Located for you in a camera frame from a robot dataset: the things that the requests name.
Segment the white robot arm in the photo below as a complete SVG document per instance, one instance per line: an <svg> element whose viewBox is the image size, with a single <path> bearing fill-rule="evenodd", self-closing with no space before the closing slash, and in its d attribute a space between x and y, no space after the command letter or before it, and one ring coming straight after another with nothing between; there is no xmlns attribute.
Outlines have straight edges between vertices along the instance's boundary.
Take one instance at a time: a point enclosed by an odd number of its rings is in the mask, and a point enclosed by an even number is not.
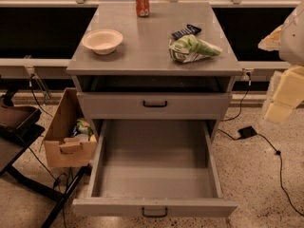
<svg viewBox="0 0 304 228"><path fill-rule="evenodd" d="M279 58L291 65L280 75L264 113L265 121L280 124L304 101L304 2L257 47L277 50Z"/></svg>

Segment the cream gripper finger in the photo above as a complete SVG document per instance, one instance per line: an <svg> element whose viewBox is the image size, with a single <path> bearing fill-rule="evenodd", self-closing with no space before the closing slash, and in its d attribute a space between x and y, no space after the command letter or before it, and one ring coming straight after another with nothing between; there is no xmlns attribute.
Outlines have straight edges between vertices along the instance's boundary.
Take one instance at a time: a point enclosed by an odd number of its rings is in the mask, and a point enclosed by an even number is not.
<svg viewBox="0 0 304 228"><path fill-rule="evenodd" d="M282 26L274 29L269 35L263 38L257 45L259 49L274 51L279 49L280 35Z"/></svg>
<svg viewBox="0 0 304 228"><path fill-rule="evenodd" d="M283 123L304 101L304 67L285 70L266 109L264 119L273 124Z"/></svg>

